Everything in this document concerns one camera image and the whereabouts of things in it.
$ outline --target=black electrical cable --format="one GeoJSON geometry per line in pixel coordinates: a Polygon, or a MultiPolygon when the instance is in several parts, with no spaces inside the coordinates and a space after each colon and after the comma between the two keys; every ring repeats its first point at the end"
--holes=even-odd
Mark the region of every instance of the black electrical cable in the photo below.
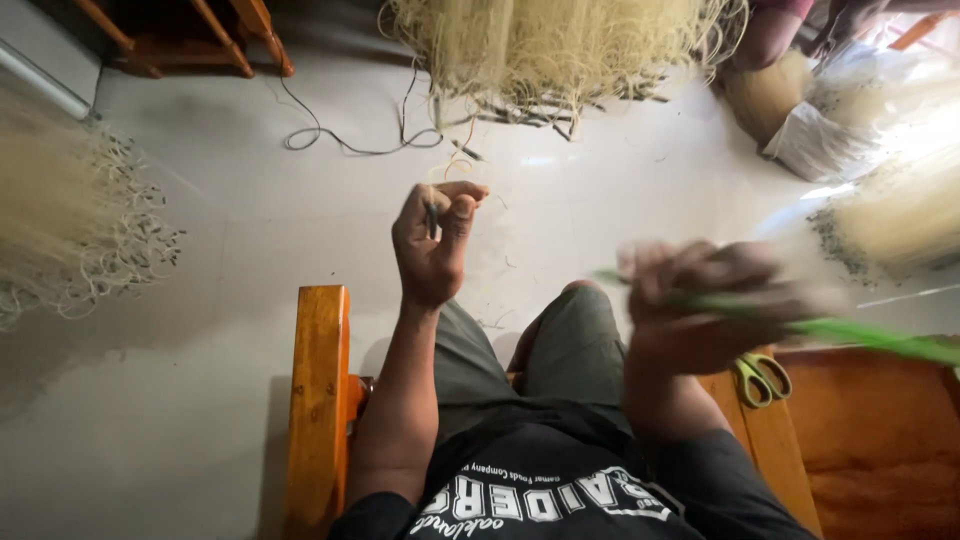
{"type": "Polygon", "coordinates": [[[303,110],[306,110],[307,113],[310,114],[310,117],[313,118],[313,122],[317,124],[317,127],[315,128],[303,128],[301,130],[296,130],[295,132],[289,134],[286,138],[283,139],[283,147],[286,148],[287,150],[303,150],[303,149],[309,148],[313,146],[313,143],[320,140],[320,135],[324,133],[330,134],[330,136],[332,136],[334,140],[339,142],[342,147],[350,150],[355,154],[359,154],[361,156],[386,156],[387,154],[392,154],[393,152],[398,152],[400,150],[403,150],[408,146],[412,148],[434,148],[435,146],[438,146],[441,142],[444,142],[444,136],[441,135],[441,133],[435,130],[434,128],[426,128],[425,130],[420,130],[416,132],[414,136],[410,137],[410,139],[407,139],[406,136],[404,135],[404,130],[406,129],[406,123],[407,123],[407,98],[410,97],[410,92],[413,91],[414,83],[417,81],[417,71],[418,71],[417,65],[414,64],[413,68],[414,68],[414,77],[410,81],[410,86],[407,87],[407,93],[403,96],[403,105],[400,106],[400,145],[394,148],[393,150],[358,150],[356,148],[353,148],[346,142],[344,142],[344,140],[338,137],[337,134],[333,133],[328,128],[325,128],[320,125],[320,120],[317,119],[317,116],[313,113],[312,110],[310,110],[309,107],[307,107],[300,100],[300,98],[295,96],[294,93],[290,91],[290,88],[287,87],[287,84],[283,82],[283,76],[281,75],[280,84],[283,86],[283,89],[286,90],[287,95],[289,95],[291,98],[293,98],[294,101],[300,104],[300,106],[303,107],[303,110]],[[313,138],[310,139],[306,144],[303,144],[301,146],[295,146],[291,142],[291,139],[293,139],[295,136],[306,134],[306,133],[314,134],[313,138]],[[421,135],[428,134],[428,133],[437,134],[436,142],[433,142],[430,144],[417,144],[416,142],[414,142],[421,135]]]}

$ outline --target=green-handled scissors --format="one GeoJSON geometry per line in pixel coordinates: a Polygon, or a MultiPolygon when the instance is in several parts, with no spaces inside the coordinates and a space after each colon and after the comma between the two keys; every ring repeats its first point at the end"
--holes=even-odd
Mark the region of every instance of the green-handled scissors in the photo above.
{"type": "Polygon", "coordinates": [[[751,408],[768,406],[774,400],[789,398],[793,392],[786,370],[769,356],[747,353],[741,355],[733,367],[740,400],[751,408]],[[752,388],[759,392],[759,400],[754,398],[752,388]]]}

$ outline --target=olive green shorts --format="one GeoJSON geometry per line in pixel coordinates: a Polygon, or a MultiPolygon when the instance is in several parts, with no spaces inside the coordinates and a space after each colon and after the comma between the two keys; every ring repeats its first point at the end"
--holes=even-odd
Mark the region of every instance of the olive green shorts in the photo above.
{"type": "Polygon", "coordinates": [[[631,434],[620,412],[625,350],[606,293],[593,286],[567,290],[540,315],[520,396],[483,329],[451,300],[440,312],[434,353],[438,442],[503,405],[543,406],[557,400],[584,405],[631,434]]]}

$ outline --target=black t-shirt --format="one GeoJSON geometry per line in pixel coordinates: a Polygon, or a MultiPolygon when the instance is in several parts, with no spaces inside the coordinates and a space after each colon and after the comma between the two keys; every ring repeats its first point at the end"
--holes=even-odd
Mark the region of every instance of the black t-shirt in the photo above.
{"type": "Polygon", "coordinates": [[[581,407],[512,408],[437,448],[417,507],[371,494],[329,538],[815,538],[728,432],[647,454],[581,407]]]}

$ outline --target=white tiled floor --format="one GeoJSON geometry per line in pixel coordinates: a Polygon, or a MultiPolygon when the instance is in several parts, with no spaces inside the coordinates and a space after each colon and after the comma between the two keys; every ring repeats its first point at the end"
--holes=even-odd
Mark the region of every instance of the white tiled floor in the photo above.
{"type": "MultiPolygon", "coordinates": [[[[363,37],[372,25],[357,11],[316,5],[336,16],[276,15],[297,67],[289,87],[352,144],[394,146],[411,72],[390,51],[402,49],[363,37]]],[[[410,99],[413,131],[429,125],[426,91],[410,99]]],[[[297,288],[349,287],[350,367],[375,374],[399,300],[390,224],[451,152],[345,157],[326,136],[287,151],[281,140],[309,125],[291,104],[272,71],[104,72],[98,109],[149,153],[190,243],[142,298],[78,321],[32,313],[0,335],[0,536],[276,536],[297,288]]],[[[498,196],[477,215],[459,299],[502,327],[488,329],[502,361],[620,241],[747,238],[811,189],[758,158],[695,84],[669,104],[594,114],[581,139],[481,123],[470,146],[488,162],[455,174],[498,196]]]]}

